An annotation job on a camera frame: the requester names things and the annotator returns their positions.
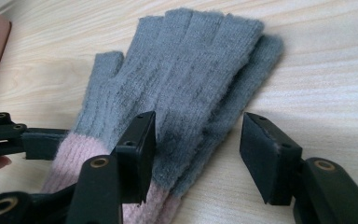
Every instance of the black clamp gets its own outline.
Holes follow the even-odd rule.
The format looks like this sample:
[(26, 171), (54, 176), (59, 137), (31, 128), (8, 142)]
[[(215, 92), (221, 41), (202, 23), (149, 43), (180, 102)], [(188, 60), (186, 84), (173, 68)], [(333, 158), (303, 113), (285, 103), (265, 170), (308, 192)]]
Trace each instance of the black clamp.
[[(145, 202), (156, 151), (156, 113), (134, 118), (110, 155), (83, 163), (78, 181), (53, 194), (0, 194), (0, 223), (122, 223), (123, 203)], [(0, 156), (52, 160), (64, 130), (27, 129), (0, 113)]]
[(358, 186), (345, 170), (322, 158), (302, 160), (302, 147), (268, 119), (244, 114), (240, 153), (265, 203), (296, 198), (296, 223), (358, 223)]

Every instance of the wooden table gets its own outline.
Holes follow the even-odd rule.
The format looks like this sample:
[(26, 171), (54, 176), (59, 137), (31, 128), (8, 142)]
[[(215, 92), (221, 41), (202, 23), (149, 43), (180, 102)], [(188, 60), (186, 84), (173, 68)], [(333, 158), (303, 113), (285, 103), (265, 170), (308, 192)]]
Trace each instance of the wooden table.
[[(28, 127), (69, 129), (94, 55), (129, 48), (138, 18), (171, 8), (219, 9), (262, 20), (285, 52), (246, 111), (263, 115), (303, 148), (342, 165), (358, 184), (358, 1), (0, 0), (13, 28), (0, 65), (0, 112)], [(239, 155), (241, 119), (185, 196), (174, 223), (294, 223), (264, 205)], [(48, 161), (0, 170), (0, 192), (38, 192)]]

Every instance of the metal grommet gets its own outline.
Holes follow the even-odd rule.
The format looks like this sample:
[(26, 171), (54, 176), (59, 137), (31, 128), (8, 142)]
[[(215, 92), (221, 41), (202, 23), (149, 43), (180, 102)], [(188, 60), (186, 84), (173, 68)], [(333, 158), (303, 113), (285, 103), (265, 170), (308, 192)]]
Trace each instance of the metal grommet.
[(0, 200), (0, 215), (10, 211), (12, 208), (14, 208), (17, 203), (19, 202), (19, 199), (17, 197), (8, 197)]
[(334, 171), (334, 170), (336, 170), (336, 166), (334, 166), (329, 161), (315, 161), (314, 164), (319, 169), (322, 169), (322, 170), (325, 170), (325, 171)]
[(90, 165), (93, 168), (100, 168), (105, 166), (107, 163), (109, 163), (109, 160), (107, 158), (97, 158), (91, 161)]
[(0, 114), (0, 119), (4, 118), (6, 116), (6, 114)]
[(22, 125), (20, 125), (20, 124), (15, 125), (15, 126), (13, 127), (13, 129), (16, 129), (16, 130), (21, 129), (21, 128), (22, 128)]

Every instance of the light wood surface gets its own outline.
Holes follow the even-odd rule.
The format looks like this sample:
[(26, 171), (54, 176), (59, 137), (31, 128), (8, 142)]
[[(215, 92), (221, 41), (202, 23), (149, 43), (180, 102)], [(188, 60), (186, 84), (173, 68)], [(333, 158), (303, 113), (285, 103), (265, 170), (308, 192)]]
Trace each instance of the light wood surface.
[[(303, 158), (343, 166), (358, 184), (358, 1), (0, 0), (13, 23), (0, 65), (0, 112), (28, 127), (69, 129), (95, 53), (127, 51), (138, 18), (171, 8), (218, 9), (262, 20), (285, 53), (246, 111), (297, 141)], [(239, 155), (241, 119), (184, 197), (174, 223), (294, 223), (291, 207), (263, 204)], [(0, 192), (38, 192), (48, 161), (0, 170)]]

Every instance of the wood grain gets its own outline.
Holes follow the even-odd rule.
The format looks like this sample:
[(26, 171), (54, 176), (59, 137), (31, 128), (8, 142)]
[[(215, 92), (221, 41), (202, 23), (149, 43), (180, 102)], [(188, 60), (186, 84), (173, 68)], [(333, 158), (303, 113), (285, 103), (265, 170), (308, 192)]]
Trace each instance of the wood grain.
[[(358, 1), (2, 1), (13, 23), (0, 65), (0, 111), (29, 127), (69, 129), (95, 53), (126, 51), (137, 21), (171, 8), (262, 20), (285, 44), (272, 76), (246, 107), (303, 148), (342, 165), (358, 184)], [(173, 223), (294, 223), (265, 205), (239, 156), (241, 119), (184, 197)], [(38, 192), (47, 161), (0, 170), (0, 192)]]

